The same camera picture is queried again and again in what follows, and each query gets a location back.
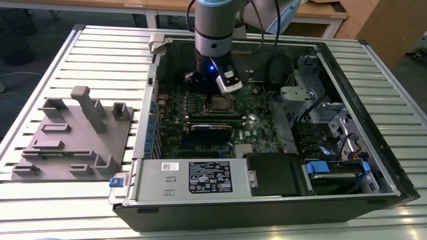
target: motherboard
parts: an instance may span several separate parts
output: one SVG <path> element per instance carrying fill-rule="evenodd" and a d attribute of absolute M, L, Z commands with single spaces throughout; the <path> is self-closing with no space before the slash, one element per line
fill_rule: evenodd
<path fill-rule="evenodd" d="M 277 152 L 268 108 L 273 92 L 245 84 L 229 95 L 204 95 L 183 85 L 160 87 L 163 159 L 241 158 Z"/>

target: white sticker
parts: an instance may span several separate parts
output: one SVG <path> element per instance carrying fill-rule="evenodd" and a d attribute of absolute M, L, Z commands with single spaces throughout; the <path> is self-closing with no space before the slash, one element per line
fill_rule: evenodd
<path fill-rule="evenodd" d="M 161 171 L 177 171 L 180 170 L 179 162 L 163 162 L 161 163 Z"/>
<path fill-rule="evenodd" d="M 332 15 L 331 18 L 333 18 L 333 19 L 345 19 L 347 17 L 345 16 Z"/>
<path fill-rule="evenodd" d="M 140 4 L 124 4 L 125 7 L 143 8 Z"/>
<path fill-rule="evenodd" d="M 228 72 L 224 72 L 224 75 L 225 75 L 225 78 L 229 79 L 233 77 L 235 73 L 233 73 L 233 71 L 228 71 Z"/>

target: aluminum table surface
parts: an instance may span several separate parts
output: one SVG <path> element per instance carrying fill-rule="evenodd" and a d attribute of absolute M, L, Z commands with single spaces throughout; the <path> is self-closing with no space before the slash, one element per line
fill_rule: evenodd
<path fill-rule="evenodd" d="M 105 26 L 73 30 L 0 145 L 0 181 L 12 177 L 13 164 L 32 140 L 46 97 L 69 98 L 74 85 L 90 88 L 104 106 L 114 101 L 136 109 L 121 170 L 131 169 L 137 120 L 148 68 L 148 41 L 153 33 L 185 31 Z M 427 117 L 369 46 L 356 40 L 281 37 L 324 42 L 421 198 L 395 209 L 373 211 L 344 223 L 137 233 L 114 215 L 106 182 L 0 184 L 0 239 L 251 239 L 347 240 L 427 238 Z"/>

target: power supply label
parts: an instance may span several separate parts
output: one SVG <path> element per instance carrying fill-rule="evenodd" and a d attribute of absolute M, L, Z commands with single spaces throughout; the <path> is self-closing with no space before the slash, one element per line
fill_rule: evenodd
<path fill-rule="evenodd" d="M 188 190 L 192 194 L 233 191 L 229 161 L 189 162 L 188 172 Z"/>

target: wooden table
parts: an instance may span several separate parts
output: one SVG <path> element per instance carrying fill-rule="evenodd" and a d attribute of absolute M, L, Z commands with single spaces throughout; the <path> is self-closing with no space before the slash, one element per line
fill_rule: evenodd
<path fill-rule="evenodd" d="M 0 0 L 0 7 L 44 9 L 60 11 L 104 12 L 122 14 L 144 14 L 148 28 L 159 28 L 160 15 L 185 16 L 191 0 Z M 327 3 L 308 2 L 296 12 L 293 23 L 327 25 L 323 38 L 333 38 L 343 20 L 348 19 L 345 12 L 336 12 Z"/>
<path fill-rule="evenodd" d="M 157 28 L 156 16 L 185 16 L 187 7 L 191 0 L 147 0 L 145 15 L 148 28 Z M 193 16 L 195 6 L 191 8 L 189 15 Z M 328 3 L 304 3 L 296 12 L 293 23 L 327 25 L 323 32 L 323 38 L 333 38 L 341 26 L 343 20 L 348 19 L 345 12 L 336 12 Z"/>

